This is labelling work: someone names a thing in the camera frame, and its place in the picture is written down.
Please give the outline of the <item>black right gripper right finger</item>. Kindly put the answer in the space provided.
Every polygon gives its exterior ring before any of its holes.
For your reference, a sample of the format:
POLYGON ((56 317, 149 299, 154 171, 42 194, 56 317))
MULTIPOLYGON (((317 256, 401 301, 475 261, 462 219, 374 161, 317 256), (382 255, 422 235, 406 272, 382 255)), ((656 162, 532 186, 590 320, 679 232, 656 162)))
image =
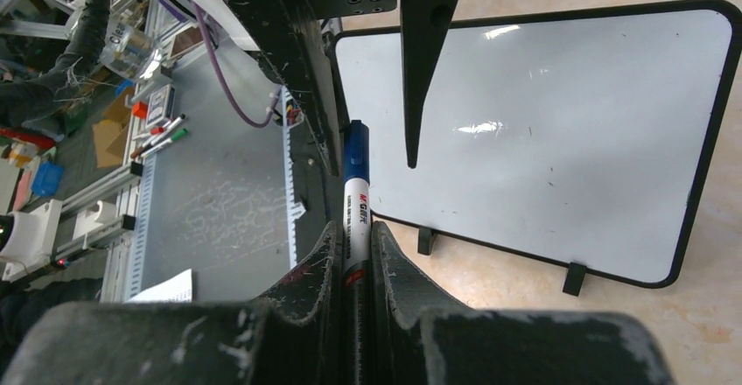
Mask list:
POLYGON ((476 310, 371 233, 380 384, 671 384, 653 334, 604 311, 476 310))

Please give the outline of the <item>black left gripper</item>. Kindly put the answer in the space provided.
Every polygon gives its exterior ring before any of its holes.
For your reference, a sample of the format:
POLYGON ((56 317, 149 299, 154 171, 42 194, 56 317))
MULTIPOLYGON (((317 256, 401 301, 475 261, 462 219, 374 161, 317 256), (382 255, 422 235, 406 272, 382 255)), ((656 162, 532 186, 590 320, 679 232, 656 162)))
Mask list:
MULTIPOLYGON (((303 110, 325 168, 339 176, 340 119, 331 64, 316 18, 392 11, 397 0, 223 1, 303 110)), ((425 98, 458 1, 399 1, 404 135, 407 165, 412 169, 417 167, 425 98)))

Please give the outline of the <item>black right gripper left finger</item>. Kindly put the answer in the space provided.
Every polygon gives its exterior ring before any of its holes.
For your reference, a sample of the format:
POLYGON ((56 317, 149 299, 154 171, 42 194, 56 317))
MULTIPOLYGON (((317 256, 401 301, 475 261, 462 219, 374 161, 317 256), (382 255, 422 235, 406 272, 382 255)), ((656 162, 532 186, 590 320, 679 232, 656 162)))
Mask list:
POLYGON ((211 304, 51 309, 28 333, 5 384, 334 384, 340 229, 263 294, 211 304))

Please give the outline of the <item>white blue whiteboard marker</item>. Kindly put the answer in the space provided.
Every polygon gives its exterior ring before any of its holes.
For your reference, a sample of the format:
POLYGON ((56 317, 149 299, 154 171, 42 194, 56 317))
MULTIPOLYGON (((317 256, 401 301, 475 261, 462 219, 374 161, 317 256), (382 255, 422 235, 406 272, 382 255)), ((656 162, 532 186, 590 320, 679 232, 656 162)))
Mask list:
POLYGON ((351 121, 344 136, 344 253, 342 273, 343 381, 367 384, 368 275, 370 261, 369 130, 351 121))

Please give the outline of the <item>black framed whiteboard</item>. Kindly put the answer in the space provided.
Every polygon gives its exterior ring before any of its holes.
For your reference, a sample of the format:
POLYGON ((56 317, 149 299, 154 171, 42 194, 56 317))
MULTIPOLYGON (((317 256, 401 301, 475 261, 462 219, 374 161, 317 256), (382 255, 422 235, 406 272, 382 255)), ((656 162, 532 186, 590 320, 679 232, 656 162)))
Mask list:
POLYGON ((741 54, 741 12, 684 0, 461 21, 404 148, 401 35, 334 44, 370 130, 374 214, 567 270, 678 278, 741 54))

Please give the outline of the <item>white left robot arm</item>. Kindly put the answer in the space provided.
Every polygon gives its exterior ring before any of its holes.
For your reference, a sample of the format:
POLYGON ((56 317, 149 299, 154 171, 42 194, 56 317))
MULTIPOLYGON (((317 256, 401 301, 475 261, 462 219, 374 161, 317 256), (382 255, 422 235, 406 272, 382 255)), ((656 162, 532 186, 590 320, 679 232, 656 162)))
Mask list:
POLYGON ((320 23, 328 18, 398 11, 403 127, 407 164, 416 167, 424 101, 459 0, 172 0, 184 12, 210 15, 239 45, 257 50, 304 111, 325 168, 342 167, 347 109, 320 23))

